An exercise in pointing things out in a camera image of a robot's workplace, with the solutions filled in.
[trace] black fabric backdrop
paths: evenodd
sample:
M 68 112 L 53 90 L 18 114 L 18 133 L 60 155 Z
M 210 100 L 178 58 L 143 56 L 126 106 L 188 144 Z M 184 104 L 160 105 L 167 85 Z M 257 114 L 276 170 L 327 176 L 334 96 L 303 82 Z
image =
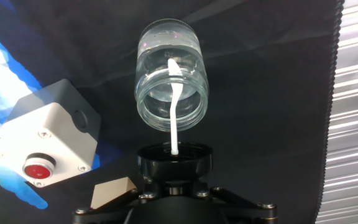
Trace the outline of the black fabric backdrop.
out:
M 204 119 L 179 134 L 214 148 L 210 185 L 273 202 L 280 223 L 313 223 L 320 206 L 341 4 L 319 1 L 11 1 L 0 42 L 43 85 L 62 78 L 102 116 L 100 136 L 122 156 L 35 191 L 45 210 L 0 188 L 0 223 L 70 223 L 95 184 L 129 176 L 136 150 L 169 141 L 134 99 L 137 41 L 165 17 L 196 31 L 210 96 Z

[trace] white electrical box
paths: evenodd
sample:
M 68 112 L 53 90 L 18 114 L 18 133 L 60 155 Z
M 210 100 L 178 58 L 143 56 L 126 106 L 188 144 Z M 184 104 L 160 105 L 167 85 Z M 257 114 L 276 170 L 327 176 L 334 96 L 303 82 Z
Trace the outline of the white electrical box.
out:
M 0 157 L 36 187 L 88 172 L 101 118 L 68 80 L 21 98 L 1 129 Z

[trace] black jar lid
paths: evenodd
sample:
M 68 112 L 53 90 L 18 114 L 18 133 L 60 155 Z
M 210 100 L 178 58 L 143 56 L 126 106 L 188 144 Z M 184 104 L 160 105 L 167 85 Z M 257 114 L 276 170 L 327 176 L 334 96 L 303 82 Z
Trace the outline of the black jar lid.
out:
M 212 171 L 213 150 L 207 145 L 179 142 L 178 155 L 170 142 L 147 146 L 137 152 L 139 172 L 156 182 L 196 180 Z

